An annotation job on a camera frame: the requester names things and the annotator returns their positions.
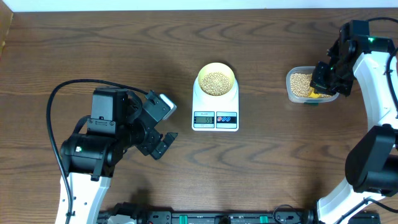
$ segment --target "beans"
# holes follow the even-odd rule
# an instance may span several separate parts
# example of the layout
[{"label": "beans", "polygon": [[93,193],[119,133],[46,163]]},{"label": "beans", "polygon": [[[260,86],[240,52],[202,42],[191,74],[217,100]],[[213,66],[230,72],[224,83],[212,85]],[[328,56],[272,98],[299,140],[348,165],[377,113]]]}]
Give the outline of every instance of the beans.
[{"label": "beans", "polygon": [[221,72],[211,72],[200,82],[200,88],[212,96],[221,96],[232,88],[229,78]]},{"label": "beans", "polygon": [[[312,74],[295,73],[290,76],[290,87],[296,96],[308,97],[310,92],[310,82]],[[321,98],[331,97],[329,95],[321,95]]]}]

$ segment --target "wood grain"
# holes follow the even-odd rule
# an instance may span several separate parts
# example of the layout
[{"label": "wood grain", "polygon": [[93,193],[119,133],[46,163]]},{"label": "wood grain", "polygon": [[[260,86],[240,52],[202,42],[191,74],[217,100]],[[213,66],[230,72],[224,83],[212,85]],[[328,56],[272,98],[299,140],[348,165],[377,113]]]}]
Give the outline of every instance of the wood grain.
[{"label": "wood grain", "polygon": [[[60,173],[45,127],[52,89],[99,78],[165,93],[178,106],[159,130],[179,132],[159,161],[131,149],[117,165],[103,209],[117,202],[174,210],[310,208],[344,178],[348,152],[366,133],[359,86],[318,106],[291,103],[285,76],[327,60],[351,19],[398,17],[397,9],[56,12],[14,16],[0,62],[0,222],[53,223]],[[396,24],[374,35],[398,40]],[[227,62],[240,88],[240,130],[191,129],[192,85],[210,62]],[[57,144],[90,113],[96,85],[57,95]],[[396,198],[385,199],[398,207]],[[383,223],[396,216],[377,209]]]}]

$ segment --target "brown wooden surface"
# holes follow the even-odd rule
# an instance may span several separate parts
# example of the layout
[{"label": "brown wooden surface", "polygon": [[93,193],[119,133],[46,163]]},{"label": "brown wooden surface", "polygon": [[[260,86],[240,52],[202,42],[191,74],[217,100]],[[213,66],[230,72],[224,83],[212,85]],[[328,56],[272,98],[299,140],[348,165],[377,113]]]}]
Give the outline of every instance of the brown wooden surface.
[{"label": "brown wooden surface", "polygon": [[[287,72],[327,60],[351,19],[398,17],[397,9],[18,13],[0,62],[0,222],[53,223],[60,173],[45,127],[52,89],[99,78],[165,93],[178,106],[159,130],[179,132],[159,161],[131,149],[117,165],[102,208],[139,202],[175,210],[309,208],[344,178],[347,153],[366,133],[355,84],[332,103],[291,103]],[[372,24],[393,37],[397,25]],[[191,129],[192,85],[210,62],[228,62],[240,91],[240,130]],[[90,113],[96,85],[55,98],[58,146]],[[398,200],[384,200],[398,207]],[[378,210],[383,223],[396,215]]]}]

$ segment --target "yellow scoop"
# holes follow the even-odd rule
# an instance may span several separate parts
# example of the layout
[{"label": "yellow scoop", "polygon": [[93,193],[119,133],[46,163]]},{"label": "yellow scoop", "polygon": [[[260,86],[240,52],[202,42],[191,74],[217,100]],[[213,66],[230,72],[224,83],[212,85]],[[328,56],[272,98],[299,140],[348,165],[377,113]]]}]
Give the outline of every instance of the yellow scoop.
[{"label": "yellow scoop", "polygon": [[321,94],[314,93],[315,89],[310,87],[310,91],[308,92],[308,97],[309,98],[319,98],[321,97]]}]

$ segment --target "white backdrop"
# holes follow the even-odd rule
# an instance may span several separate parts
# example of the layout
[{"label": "white backdrop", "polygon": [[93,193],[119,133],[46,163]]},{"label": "white backdrop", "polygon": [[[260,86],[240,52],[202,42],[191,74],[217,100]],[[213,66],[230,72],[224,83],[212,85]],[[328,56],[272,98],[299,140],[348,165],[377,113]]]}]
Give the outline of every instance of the white backdrop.
[{"label": "white backdrop", "polygon": [[3,0],[14,12],[398,7],[398,0]]}]

